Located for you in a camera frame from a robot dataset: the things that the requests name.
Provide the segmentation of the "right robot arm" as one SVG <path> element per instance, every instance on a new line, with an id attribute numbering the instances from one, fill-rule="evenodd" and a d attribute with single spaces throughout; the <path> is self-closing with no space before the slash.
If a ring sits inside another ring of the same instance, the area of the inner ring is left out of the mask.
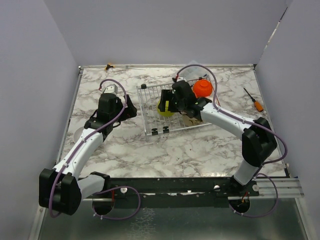
<path id="1" fill-rule="evenodd" d="M 247 191 L 248 183 L 278 146 L 268 120 L 247 118 L 217 106 L 206 97 L 196 97 L 185 80 L 175 82 L 172 89 L 161 91 L 158 109 L 185 113 L 189 118 L 216 125 L 241 140 L 243 160 L 229 184 L 236 196 Z"/>

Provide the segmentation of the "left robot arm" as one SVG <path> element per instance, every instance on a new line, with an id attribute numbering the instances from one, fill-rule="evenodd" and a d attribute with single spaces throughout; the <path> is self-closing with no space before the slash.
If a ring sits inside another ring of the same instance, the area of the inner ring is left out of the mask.
<path id="1" fill-rule="evenodd" d="M 85 122 L 81 135 L 69 153 L 53 169 L 43 169 L 39 175 L 38 203 L 52 212 L 73 215 L 83 199 L 97 194 L 103 198 L 111 190 L 110 176 L 92 172 L 80 174 L 95 150 L 112 132 L 114 123 L 137 116 L 137 108 L 129 95 L 122 101 L 114 93 L 103 93 L 98 108 Z"/>

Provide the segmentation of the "beige ceramic bowl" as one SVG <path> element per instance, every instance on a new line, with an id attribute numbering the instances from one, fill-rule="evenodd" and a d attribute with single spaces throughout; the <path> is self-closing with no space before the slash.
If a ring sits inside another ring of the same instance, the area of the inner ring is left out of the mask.
<path id="1" fill-rule="evenodd" d="M 197 126 L 203 123 L 201 120 L 198 120 L 194 117 L 190 118 L 186 114 L 182 115 L 182 121 L 183 124 L 187 127 Z"/>

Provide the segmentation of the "yellow white bowl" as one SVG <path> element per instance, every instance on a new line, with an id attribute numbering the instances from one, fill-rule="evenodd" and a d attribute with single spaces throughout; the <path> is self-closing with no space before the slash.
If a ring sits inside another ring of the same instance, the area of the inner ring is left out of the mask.
<path id="1" fill-rule="evenodd" d="M 157 110 L 157 112 L 158 112 L 158 114 L 160 115 L 160 116 L 163 116 L 163 117 L 172 117 L 175 113 L 174 112 L 171 112 L 171 111 L 169 111 L 168 110 L 168 108 L 169 108 L 169 101 L 166 101 L 165 102 L 165 111 L 160 111 L 160 109 L 159 109 L 159 105 L 160 105 L 160 100 L 157 102 L 157 105 L 156 105 L 156 110 Z"/>

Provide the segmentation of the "orange plastic bowl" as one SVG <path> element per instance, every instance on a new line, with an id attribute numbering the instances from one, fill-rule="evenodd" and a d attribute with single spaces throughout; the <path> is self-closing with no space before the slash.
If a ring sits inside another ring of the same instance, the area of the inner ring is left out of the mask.
<path id="1" fill-rule="evenodd" d="M 213 92 L 213 87 L 210 81 L 206 79 L 200 79 L 193 85 L 193 92 L 197 98 L 208 97 Z"/>

